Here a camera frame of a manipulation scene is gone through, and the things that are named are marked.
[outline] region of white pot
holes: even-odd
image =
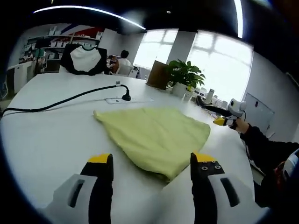
[[[176,83],[174,87],[172,88],[171,93],[177,97],[183,98],[186,93],[186,85],[181,83]]]
[[[186,94],[184,96],[184,101],[189,101],[191,99],[192,95],[193,95],[193,92],[186,91]]]

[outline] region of ceiling light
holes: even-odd
[[[241,0],[234,0],[235,9],[237,11],[237,22],[238,22],[238,37],[243,37],[243,11]]]
[[[122,16],[119,16],[119,15],[116,15],[116,14],[113,14],[113,13],[110,13],[110,12],[107,12],[107,11],[104,11],[104,10],[100,10],[100,9],[97,9],[97,8],[91,8],[91,7],[85,7],[85,6],[52,6],[52,7],[47,7],[47,8],[41,8],[39,10],[36,10],[34,11],[33,13],[38,13],[38,12],[41,12],[41,11],[46,11],[46,10],[51,10],[51,9],[57,9],[57,8],[80,8],[80,9],[87,9],[87,10],[93,10],[93,11],[96,11],[96,12],[99,12],[99,13],[105,13],[107,15],[111,15],[111,16],[114,16],[114,17],[117,17],[121,20],[124,20],[124,21],[127,21],[135,26],[138,26],[139,28],[141,29],[145,29],[143,26],[131,21],[131,20],[128,20]]]

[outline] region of desk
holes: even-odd
[[[9,106],[44,107],[84,91],[114,85],[115,81],[127,85],[131,97],[151,97],[154,102],[110,105],[100,100],[121,98],[126,90],[119,87],[84,95],[47,112],[7,112],[2,118],[1,134],[8,163],[33,206],[47,206],[52,201],[54,190],[73,174],[79,174],[91,155],[100,153],[112,153],[114,157],[112,223],[136,223],[132,219],[142,214],[142,206],[146,206],[153,198],[159,198],[157,195],[166,184],[140,170],[127,158],[109,139],[104,127],[95,120],[93,110],[103,112],[170,106],[208,123],[211,134],[201,152],[214,156],[226,173],[235,174],[254,190],[250,165],[238,133],[214,125],[212,117],[205,110],[192,102],[184,102],[151,88],[145,84],[145,80],[110,75],[38,74],[19,91]],[[192,220],[194,211],[185,210],[193,205],[189,168],[174,181],[178,183],[176,194],[185,198],[178,205],[182,212],[177,215],[182,216],[186,212]]]

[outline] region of window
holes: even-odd
[[[188,61],[206,76],[204,87],[220,100],[241,100],[250,75],[253,48],[220,34],[198,31]]]
[[[133,64],[151,69],[155,60],[166,63],[177,33],[177,29],[148,31],[141,41]]]

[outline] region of yellow towel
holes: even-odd
[[[210,134],[208,124],[168,108],[93,112],[112,140],[138,167],[172,181],[189,165]]]

